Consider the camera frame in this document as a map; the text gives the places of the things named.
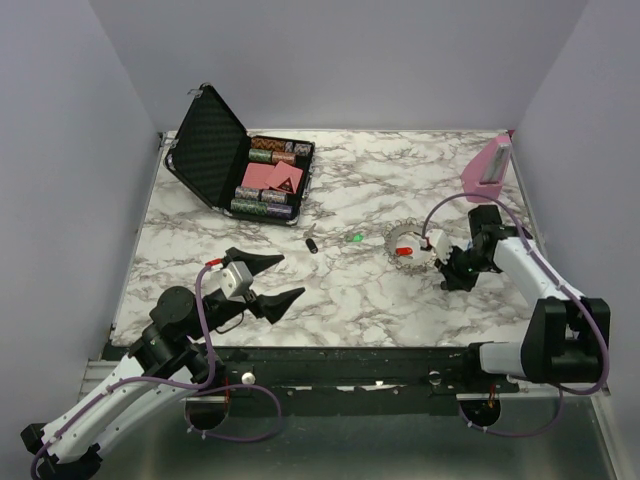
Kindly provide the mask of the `metal disc keyring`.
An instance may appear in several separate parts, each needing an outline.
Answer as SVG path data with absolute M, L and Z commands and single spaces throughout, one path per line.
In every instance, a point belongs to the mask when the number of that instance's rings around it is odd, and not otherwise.
M 435 267 L 435 254 L 421 247 L 422 226 L 415 218 L 396 220 L 388 223 L 383 230 L 384 255 L 397 270 L 405 273 L 424 273 Z M 400 257 L 395 254 L 397 247 L 411 247 L 413 254 Z

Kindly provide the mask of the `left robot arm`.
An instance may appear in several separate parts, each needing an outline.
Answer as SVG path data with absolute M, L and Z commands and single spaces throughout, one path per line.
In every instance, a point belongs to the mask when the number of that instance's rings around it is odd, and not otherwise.
M 150 325 L 98 386 L 57 419 L 22 431 L 31 477 L 89 479 L 126 435 L 167 406 L 231 390 L 211 333 L 245 311 L 270 323 L 284 316 L 303 289 L 276 296 L 251 289 L 256 275 L 282 259 L 230 248 L 205 264 L 193 289 L 165 290 Z

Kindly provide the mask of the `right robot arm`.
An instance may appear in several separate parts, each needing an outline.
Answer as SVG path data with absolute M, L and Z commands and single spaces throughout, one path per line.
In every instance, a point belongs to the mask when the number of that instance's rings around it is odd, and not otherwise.
M 611 310 L 605 300 L 588 297 L 571 286 L 545 260 L 518 219 L 502 221 L 495 205 L 468 214 L 470 245 L 462 249 L 448 235 L 432 229 L 426 236 L 445 291 L 471 291 L 483 273 L 502 273 L 531 309 L 524 337 L 512 342 L 471 345 L 471 360 L 460 379 L 480 392 L 511 376 L 553 385 L 574 395 L 589 395 L 606 383 L 609 368 Z

